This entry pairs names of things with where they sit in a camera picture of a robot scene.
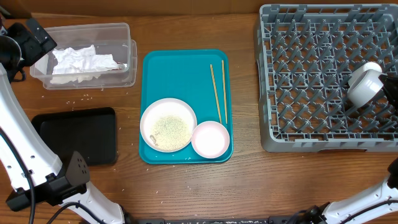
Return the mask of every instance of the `teal tray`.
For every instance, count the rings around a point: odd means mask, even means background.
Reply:
[[[223,72],[224,60],[228,124],[225,123]],[[176,98],[188,103],[195,112],[198,124],[219,122],[210,64],[213,64],[223,125],[229,132],[230,145],[219,158],[199,156],[189,144],[177,152],[159,152],[149,147],[139,136],[139,154],[149,164],[200,164],[227,161],[233,153],[233,125],[231,90],[229,88],[228,58],[220,50],[161,50],[147,54],[142,71],[141,116],[153,102]]]

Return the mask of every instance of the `wooden chopstick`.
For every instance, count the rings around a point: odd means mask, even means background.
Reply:
[[[226,114],[226,93],[225,93],[225,71],[224,71],[224,60],[221,61],[223,65],[223,87],[224,87],[224,108],[225,108],[225,123],[228,124],[228,115]]]
[[[220,119],[220,124],[223,124],[223,122],[221,121],[220,105],[218,104],[217,87],[216,87],[216,81],[214,79],[214,72],[213,72],[212,64],[210,64],[210,70],[211,70],[211,78],[213,79],[214,94],[216,95],[218,118]]]

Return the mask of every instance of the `wooden tabletop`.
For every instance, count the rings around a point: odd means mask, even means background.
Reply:
[[[28,76],[25,82],[13,83],[12,89],[30,119],[72,108],[115,109],[118,161],[113,166],[90,167],[91,181],[136,218],[289,215],[312,205],[343,200],[380,182],[398,153],[268,153],[262,148],[253,48],[255,20],[255,14],[39,19],[43,27],[128,23],[138,49],[136,84],[104,91],[46,90],[40,80]],[[142,61],[153,50],[170,49],[220,49],[227,54],[234,123],[234,153],[228,162],[152,166],[139,157]],[[0,179],[0,223],[27,223],[29,209],[16,213],[4,203],[12,190],[4,169],[0,169]],[[45,223],[57,209],[46,203],[38,205],[35,222]],[[55,223],[80,220],[73,212],[64,211]],[[398,213],[371,223],[397,220]]]

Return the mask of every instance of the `gray dish rack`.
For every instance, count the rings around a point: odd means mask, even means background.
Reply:
[[[254,29],[263,148],[398,151],[398,116],[384,94],[360,109],[346,97],[366,62],[398,75],[397,18],[395,4],[263,5]]]

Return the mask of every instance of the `rectangular tray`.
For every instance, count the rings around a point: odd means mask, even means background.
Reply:
[[[228,124],[225,124],[223,73]],[[142,70],[141,116],[153,102],[163,98],[176,98],[190,105],[198,124],[204,121],[219,121],[210,64],[213,65],[223,125],[229,132],[230,145],[219,158],[206,159],[199,156],[189,144],[177,152],[159,152],[139,138],[139,154],[149,164],[199,164],[227,161],[233,153],[233,125],[231,90],[229,89],[228,58],[224,52],[210,50],[161,50],[151,52],[144,59]]]
[[[368,61],[397,76],[395,4],[268,4],[254,48],[261,143],[271,152],[398,151],[398,117],[381,94],[356,109],[351,73]]]

